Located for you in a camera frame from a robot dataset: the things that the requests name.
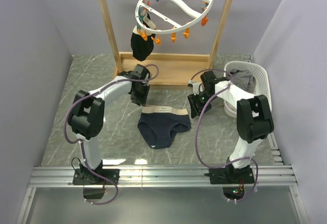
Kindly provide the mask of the orange clip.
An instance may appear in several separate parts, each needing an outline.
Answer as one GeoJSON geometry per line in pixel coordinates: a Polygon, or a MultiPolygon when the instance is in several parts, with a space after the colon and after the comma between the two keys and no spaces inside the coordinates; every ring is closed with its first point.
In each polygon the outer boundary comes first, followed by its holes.
{"type": "Polygon", "coordinates": [[[176,41],[176,33],[172,33],[172,36],[171,36],[171,41],[172,42],[175,42],[176,41]]]}
{"type": "Polygon", "coordinates": [[[151,35],[151,39],[153,40],[154,43],[156,43],[157,45],[161,45],[161,37],[159,34],[152,34],[151,35]]]}
{"type": "Polygon", "coordinates": [[[205,26],[205,25],[207,24],[207,22],[208,22],[208,17],[205,16],[205,17],[201,20],[201,25],[202,25],[202,26],[205,26]]]}
{"type": "Polygon", "coordinates": [[[138,30],[138,33],[139,33],[139,35],[142,37],[142,39],[143,39],[144,41],[147,41],[147,40],[148,40],[148,35],[147,35],[146,32],[143,33],[141,30],[138,30]]]}
{"type": "Polygon", "coordinates": [[[184,33],[183,33],[183,35],[184,35],[184,38],[185,39],[188,39],[189,36],[190,36],[190,29],[189,28],[186,28],[185,31],[184,31],[184,33]]]}

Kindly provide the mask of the aluminium mounting rail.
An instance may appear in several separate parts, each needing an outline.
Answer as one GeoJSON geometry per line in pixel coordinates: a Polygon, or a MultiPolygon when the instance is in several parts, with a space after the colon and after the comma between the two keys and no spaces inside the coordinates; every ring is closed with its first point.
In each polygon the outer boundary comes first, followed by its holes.
{"type": "MultiPolygon", "coordinates": [[[[119,169],[120,188],[132,187],[209,187],[205,176],[209,169],[200,165],[115,165],[119,169]]],[[[20,208],[17,223],[26,223],[37,188],[74,187],[75,171],[71,167],[34,167],[20,208]]],[[[299,194],[297,180],[290,165],[252,166],[251,176],[258,177],[257,186],[288,186],[300,223],[309,223],[299,194]]]]}

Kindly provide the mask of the navy blue underwear beige waistband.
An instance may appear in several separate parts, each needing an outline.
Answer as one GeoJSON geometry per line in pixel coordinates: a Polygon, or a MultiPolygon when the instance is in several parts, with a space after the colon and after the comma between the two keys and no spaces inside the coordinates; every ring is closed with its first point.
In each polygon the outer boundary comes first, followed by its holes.
{"type": "Polygon", "coordinates": [[[150,148],[164,149],[178,133],[191,129],[191,121],[187,109],[150,105],[142,108],[137,128],[150,148]]]}

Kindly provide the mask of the white round clip hanger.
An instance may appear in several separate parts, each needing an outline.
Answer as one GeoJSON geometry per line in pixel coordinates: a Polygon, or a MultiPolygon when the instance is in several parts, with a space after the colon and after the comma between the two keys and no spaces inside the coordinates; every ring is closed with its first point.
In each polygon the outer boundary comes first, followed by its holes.
{"type": "Polygon", "coordinates": [[[214,0],[138,0],[135,8],[137,31],[150,34],[172,34],[184,32],[186,28],[200,24],[212,8],[214,0]],[[143,24],[146,10],[156,29],[143,24]]]}

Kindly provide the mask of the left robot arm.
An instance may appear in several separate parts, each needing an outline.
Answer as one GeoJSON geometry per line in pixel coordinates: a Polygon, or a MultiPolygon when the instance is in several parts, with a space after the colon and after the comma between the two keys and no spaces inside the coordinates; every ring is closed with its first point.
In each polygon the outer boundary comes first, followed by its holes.
{"type": "Polygon", "coordinates": [[[80,145],[82,159],[76,176],[84,185],[116,185],[119,170],[105,169],[100,155],[98,135],[104,124],[105,108],[125,94],[132,103],[144,106],[149,92],[150,71],[143,65],[136,65],[132,71],[119,73],[106,85],[91,91],[79,91],[68,110],[64,125],[69,126],[76,140],[66,140],[80,145]]]}

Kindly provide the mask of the wooden hanger stand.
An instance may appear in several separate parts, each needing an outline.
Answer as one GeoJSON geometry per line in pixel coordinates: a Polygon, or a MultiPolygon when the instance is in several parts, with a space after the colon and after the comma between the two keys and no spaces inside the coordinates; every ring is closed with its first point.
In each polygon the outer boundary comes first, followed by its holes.
{"type": "Polygon", "coordinates": [[[231,3],[232,0],[225,0],[224,2],[213,47],[209,55],[173,53],[152,53],[149,55],[143,64],[154,64],[159,67],[159,76],[153,82],[154,86],[187,86],[191,74],[213,66],[231,3]]]}

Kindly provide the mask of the white perforated laundry basket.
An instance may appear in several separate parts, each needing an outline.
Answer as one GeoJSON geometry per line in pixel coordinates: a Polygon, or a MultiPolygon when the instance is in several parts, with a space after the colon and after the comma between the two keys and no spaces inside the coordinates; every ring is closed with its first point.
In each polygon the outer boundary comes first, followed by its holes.
{"type": "Polygon", "coordinates": [[[251,63],[251,62],[244,62],[244,61],[231,61],[228,62],[224,67],[224,70],[229,73],[232,69],[237,69],[237,70],[249,69],[252,72],[255,81],[254,95],[265,95],[268,99],[270,110],[272,110],[270,85],[269,85],[269,79],[266,70],[258,64],[251,63]]]}

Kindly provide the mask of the black hanging underwear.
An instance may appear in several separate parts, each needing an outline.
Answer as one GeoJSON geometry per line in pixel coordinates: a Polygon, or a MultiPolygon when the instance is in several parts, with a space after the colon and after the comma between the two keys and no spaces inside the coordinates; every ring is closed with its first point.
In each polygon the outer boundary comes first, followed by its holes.
{"type": "MultiPolygon", "coordinates": [[[[150,15],[146,10],[142,12],[144,15],[143,24],[150,29],[156,29],[156,25],[152,22],[150,15]]],[[[131,35],[131,48],[132,55],[138,61],[144,61],[146,58],[152,53],[154,49],[153,38],[155,38],[155,34],[147,33],[147,40],[144,40],[142,36],[137,31],[137,26],[133,28],[131,35]]]]}

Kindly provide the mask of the grey striped garment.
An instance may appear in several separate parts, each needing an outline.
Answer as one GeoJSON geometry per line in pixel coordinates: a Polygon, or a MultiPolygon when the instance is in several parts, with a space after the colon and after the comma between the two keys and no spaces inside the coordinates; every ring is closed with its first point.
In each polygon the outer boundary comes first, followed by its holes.
{"type": "Polygon", "coordinates": [[[230,74],[232,75],[234,85],[248,93],[255,93],[254,76],[249,69],[232,69],[230,74]]]}

